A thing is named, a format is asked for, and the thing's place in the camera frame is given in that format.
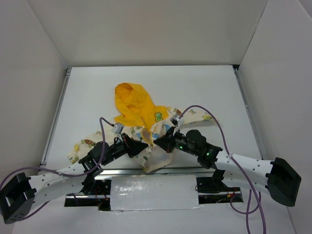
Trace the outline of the cream printed kids jacket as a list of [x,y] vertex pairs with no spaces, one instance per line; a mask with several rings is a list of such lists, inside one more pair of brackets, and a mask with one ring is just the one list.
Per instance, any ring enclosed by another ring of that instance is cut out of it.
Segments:
[[[142,166],[147,173],[169,165],[173,160],[173,153],[166,153],[152,142],[165,135],[174,126],[170,118],[182,112],[176,107],[154,105],[143,86],[134,83],[121,83],[116,86],[115,106],[121,115],[114,117],[114,121],[124,125],[122,132],[132,139],[149,144],[149,147],[134,156],[132,161]],[[215,124],[210,114],[194,108],[188,110],[182,120],[182,126],[204,121]],[[84,137],[67,154],[68,159],[72,164],[78,162],[100,141],[101,130]]]

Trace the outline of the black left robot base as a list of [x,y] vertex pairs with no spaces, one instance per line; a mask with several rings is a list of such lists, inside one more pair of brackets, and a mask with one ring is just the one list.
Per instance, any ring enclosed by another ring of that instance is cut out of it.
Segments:
[[79,195],[75,195],[78,206],[95,206],[99,211],[110,211],[111,179],[88,180]]

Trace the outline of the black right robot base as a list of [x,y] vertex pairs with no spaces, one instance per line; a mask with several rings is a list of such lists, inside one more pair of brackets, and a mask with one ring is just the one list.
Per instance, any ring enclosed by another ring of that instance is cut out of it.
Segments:
[[226,186],[221,181],[223,174],[222,171],[216,171],[210,176],[196,177],[195,190],[199,204],[243,202],[240,188]]

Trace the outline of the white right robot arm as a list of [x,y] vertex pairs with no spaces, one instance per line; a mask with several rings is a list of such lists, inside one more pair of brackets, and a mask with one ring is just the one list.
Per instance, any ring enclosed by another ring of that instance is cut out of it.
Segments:
[[169,130],[154,140],[154,144],[168,153],[178,149],[194,155],[202,167],[213,168],[216,175],[212,185],[218,191],[226,187],[254,188],[269,194],[279,204],[295,205],[302,178],[282,158],[271,161],[229,155],[224,149],[209,144],[198,130],[190,130],[185,135]]

